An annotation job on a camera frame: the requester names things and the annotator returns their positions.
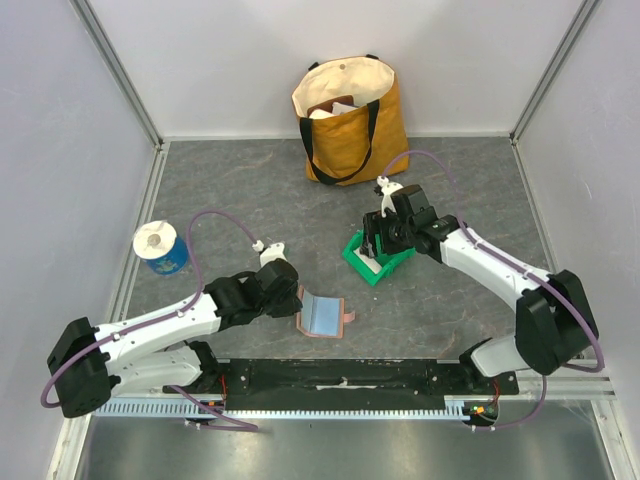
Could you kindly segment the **green plastic bin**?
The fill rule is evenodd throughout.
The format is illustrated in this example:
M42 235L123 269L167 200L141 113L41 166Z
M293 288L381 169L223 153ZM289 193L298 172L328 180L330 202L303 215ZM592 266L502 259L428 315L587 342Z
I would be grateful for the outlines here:
M409 249L393 255L380 254L369 258L360 252L363 238L363 231L358 230L344 248L342 257L370 286L388 278L399 265L416 254L414 249Z

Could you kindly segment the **pink leather card holder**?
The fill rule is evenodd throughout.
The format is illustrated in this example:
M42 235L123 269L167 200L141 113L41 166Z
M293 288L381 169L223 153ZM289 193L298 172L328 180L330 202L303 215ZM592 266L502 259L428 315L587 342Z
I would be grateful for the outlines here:
M354 311L345 310L343 298L317 296L302 286L298 298L302 306L296 314L296 328L307 337L341 339L345 325L356 318Z

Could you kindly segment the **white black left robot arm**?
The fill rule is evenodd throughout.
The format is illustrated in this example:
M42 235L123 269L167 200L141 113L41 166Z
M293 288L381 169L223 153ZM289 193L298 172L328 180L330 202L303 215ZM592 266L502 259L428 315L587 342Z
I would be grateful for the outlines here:
M47 390L66 418L101 408L111 397L172 385L206 393L216 388L220 369L202 337L246 325L267 315L291 317L301 309L299 275L283 259L258 271L218 278L196 296L149 314L92 326L85 317L70 322L47 359Z

